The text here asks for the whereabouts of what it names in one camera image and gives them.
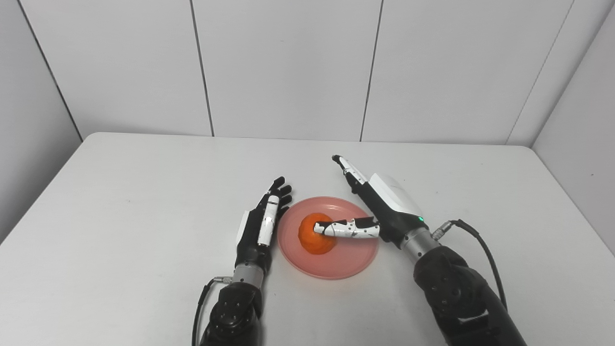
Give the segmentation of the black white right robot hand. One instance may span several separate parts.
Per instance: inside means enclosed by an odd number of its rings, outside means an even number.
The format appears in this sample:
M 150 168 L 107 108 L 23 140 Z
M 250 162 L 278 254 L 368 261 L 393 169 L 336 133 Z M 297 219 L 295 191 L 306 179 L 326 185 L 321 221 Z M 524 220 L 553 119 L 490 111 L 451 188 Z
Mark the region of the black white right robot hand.
M 394 179 L 377 173 L 367 179 L 342 156 L 334 155 L 332 160 L 343 170 L 352 193 L 360 197 L 373 216 L 316 222 L 313 227 L 315 234 L 335 238 L 381 238 L 419 257 L 439 246 L 432 239 L 415 202 Z

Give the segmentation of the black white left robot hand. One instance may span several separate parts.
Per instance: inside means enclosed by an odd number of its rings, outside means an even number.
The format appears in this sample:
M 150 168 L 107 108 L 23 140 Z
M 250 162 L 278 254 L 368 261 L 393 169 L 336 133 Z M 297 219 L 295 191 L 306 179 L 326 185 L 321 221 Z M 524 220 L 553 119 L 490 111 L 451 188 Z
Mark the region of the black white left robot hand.
M 270 271 L 270 247 L 279 220 L 289 210 L 292 190 L 284 176 L 278 177 L 258 204 L 244 213 L 239 226 L 235 267 L 256 265 L 264 274 Z

